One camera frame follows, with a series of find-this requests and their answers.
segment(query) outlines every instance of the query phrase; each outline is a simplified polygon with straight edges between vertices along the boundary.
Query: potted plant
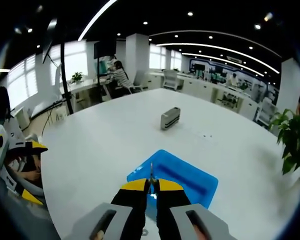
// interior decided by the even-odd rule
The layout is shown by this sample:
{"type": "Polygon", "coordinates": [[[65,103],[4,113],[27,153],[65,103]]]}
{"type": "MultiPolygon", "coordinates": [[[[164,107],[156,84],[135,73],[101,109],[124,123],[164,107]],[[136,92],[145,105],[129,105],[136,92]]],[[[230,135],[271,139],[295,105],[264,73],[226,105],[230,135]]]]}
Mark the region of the potted plant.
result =
{"type": "Polygon", "coordinates": [[[278,127],[277,143],[282,142],[284,146],[282,173],[286,174],[292,170],[294,172],[300,168],[300,115],[285,109],[282,114],[277,112],[273,117],[269,127],[278,127]]]}
{"type": "Polygon", "coordinates": [[[77,71],[72,75],[71,82],[78,84],[81,82],[82,77],[83,77],[82,72],[77,71]]]}

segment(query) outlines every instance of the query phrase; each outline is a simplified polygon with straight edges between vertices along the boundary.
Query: person's hand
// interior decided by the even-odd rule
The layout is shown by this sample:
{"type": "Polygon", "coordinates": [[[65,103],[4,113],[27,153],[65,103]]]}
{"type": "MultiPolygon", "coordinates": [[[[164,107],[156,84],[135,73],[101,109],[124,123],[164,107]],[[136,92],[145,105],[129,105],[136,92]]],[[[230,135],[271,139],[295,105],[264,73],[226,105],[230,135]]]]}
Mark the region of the person's hand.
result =
{"type": "Polygon", "coordinates": [[[41,177],[41,173],[38,171],[27,171],[23,172],[23,177],[30,181],[38,180],[41,177]]]}
{"type": "Polygon", "coordinates": [[[41,171],[41,162],[37,155],[33,155],[34,165],[37,171],[41,171]]]}

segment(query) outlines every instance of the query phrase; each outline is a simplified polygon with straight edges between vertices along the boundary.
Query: black ceiling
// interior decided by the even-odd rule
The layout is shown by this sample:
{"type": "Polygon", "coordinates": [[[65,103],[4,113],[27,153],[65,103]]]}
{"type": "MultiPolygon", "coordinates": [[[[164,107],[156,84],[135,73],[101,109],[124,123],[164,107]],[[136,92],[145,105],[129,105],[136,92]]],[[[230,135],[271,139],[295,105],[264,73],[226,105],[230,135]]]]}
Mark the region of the black ceiling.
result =
{"type": "MultiPolygon", "coordinates": [[[[6,6],[0,3],[0,11],[9,16],[0,21],[0,44],[10,39],[5,68],[11,68],[27,56],[39,53],[37,45],[43,42],[43,36],[52,17],[62,18],[66,24],[66,41],[77,40],[90,19],[101,9],[107,0],[87,1],[72,0],[67,2],[41,3],[29,1],[23,4],[12,3],[6,6]],[[28,33],[25,28],[32,28],[28,33]],[[22,34],[16,34],[14,27],[19,27],[22,34]]],[[[281,62],[294,57],[295,47],[300,47],[300,6],[289,5],[287,9],[260,2],[207,2],[201,0],[117,0],[90,28],[84,39],[97,41],[104,38],[121,38],[140,33],[151,36],[152,43],[198,43],[229,48],[255,57],[281,71],[281,62]],[[265,22],[263,18],[273,12],[274,18],[265,22]],[[255,30],[254,24],[260,23],[261,30],[255,30]],[[238,37],[207,32],[178,32],[155,35],[169,31],[204,30],[217,31],[241,36],[257,42],[276,54],[238,37]]],[[[220,57],[225,52],[198,46],[171,46],[170,49],[182,49],[182,52],[220,57]]],[[[271,75],[272,81],[280,77],[269,68],[236,53],[226,52],[227,56],[246,61],[246,66],[258,72],[271,75]]]]}

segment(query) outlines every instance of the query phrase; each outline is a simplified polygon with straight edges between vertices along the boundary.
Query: window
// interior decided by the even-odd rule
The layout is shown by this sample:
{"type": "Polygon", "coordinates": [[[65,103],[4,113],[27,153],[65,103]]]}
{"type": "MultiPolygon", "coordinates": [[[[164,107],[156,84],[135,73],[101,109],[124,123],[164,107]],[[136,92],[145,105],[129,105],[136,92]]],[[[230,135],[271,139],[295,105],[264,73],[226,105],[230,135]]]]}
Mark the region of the window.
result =
{"type": "MultiPolygon", "coordinates": [[[[57,66],[61,63],[60,45],[53,46],[49,52],[49,56],[54,62],[51,61],[50,63],[51,84],[55,85],[57,66]]],[[[76,72],[82,72],[83,75],[88,75],[86,43],[84,41],[68,42],[64,45],[64,66],[67,81],[71,80],[72,75],[76,72]]]]}
{"type": "Polygon", "coordinates": [[[170,69],[178,69],[181,71],[181,53],[178,51],[171,51],[170,69]]]}
{"type": "Polygon", "coordinates": [[[35,65],[36,56],[32,55],[8,73],[7,91],[12,109],[38,93],[35,65]]]}
{"type": "Polygon", "coordinates": [[[150,69],[165,69],[166,68],[166,48],[150,44],[150,69]]]}

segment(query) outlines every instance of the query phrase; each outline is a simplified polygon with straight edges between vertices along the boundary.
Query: white chair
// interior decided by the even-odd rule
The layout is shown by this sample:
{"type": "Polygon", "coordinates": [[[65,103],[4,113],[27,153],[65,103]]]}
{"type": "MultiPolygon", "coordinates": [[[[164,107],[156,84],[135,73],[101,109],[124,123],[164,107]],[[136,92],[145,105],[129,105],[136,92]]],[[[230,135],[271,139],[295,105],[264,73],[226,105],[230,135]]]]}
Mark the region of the white chair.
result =
{"type": "Polygon", "coordinates": [[[177,90],[179,81],[177,79],[177,72],[175,70],[164,70],[164,81],[163,81],[163,88],[177,90]]]}
{"type": "Polygon", "coordinates": [[[62,103],[62,96],[60,93],[60,73],[61,73],[61,64],[56,68],[55,71],[55,82],[52,87],[52,96],[46,96],[46,100],[34,107],[31,119],[39,116],[40,114],[46,112],[54,106],[58,106],[62,103]]]}
{"type": "Polygon", "coordinates": [[[143,83],[145,80],[145,74],[146,74],[146,71],[144,71],[144,70],[136,71],[134,81],[133,81],[133,87],[132,87],[133,89],[140,89],[140,91],[143,92],[143,90],[144,90],[143,83]]]}
{"type": "Polygon", "coordinates": [[[269,126],[274,114],[278,111],[278,108],[272,104],[270,98],[265,97],[261,103],[260,110],[256,115],[255,121],[262,123],[265,126],[269,126]]]}

